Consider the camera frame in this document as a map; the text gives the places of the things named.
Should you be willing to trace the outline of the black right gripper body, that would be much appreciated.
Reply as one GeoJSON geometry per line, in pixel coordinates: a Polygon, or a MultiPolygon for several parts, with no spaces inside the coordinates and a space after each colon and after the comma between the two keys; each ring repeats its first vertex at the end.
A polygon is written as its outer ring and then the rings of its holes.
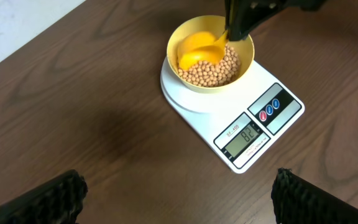
{"type": "Polygon", "coordinates": [[[286,7],[299,7],[303,11],[318,11],[327,0],[287,0],[286,7]]]}

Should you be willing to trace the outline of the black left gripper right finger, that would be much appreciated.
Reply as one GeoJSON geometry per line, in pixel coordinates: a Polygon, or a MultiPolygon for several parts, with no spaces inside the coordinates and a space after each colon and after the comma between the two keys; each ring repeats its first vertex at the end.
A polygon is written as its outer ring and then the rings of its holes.
{"type": "Polygon", "coordinates": [[[358,209],[319,187],[279,168],[271,198],[281,224],[358,224],[358,209]]]}

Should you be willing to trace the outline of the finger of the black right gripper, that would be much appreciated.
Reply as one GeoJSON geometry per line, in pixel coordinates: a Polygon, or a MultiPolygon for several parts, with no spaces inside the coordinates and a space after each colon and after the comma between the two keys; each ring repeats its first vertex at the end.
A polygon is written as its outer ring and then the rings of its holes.
{"type": "Polygon", "coordinates": [[[226,39],[245,40],[257,26],[284,10],[287,3],[283,0],[225,0],[226,39]]]}

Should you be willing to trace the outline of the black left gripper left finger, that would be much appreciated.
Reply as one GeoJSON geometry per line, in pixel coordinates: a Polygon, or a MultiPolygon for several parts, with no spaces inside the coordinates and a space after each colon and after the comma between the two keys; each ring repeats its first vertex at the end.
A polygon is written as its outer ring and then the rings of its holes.
{"type": "Polygon", "coordinates": [[[69,170],[0,206],[0,224],[76,224],[88,186],[69,170]]]}

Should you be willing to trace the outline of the yellow measuring scoop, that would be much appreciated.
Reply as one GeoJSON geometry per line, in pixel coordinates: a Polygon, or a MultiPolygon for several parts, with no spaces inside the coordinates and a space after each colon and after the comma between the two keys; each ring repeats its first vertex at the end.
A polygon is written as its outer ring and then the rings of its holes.
{"type": "Polygon", "coordinates": [[[219,38],[207,31],[188,35],[178,45],[178,66],[183,70],[188,70],[199,61],[217,64],[225,55],[226,44],[226,30],[219,38]]]}

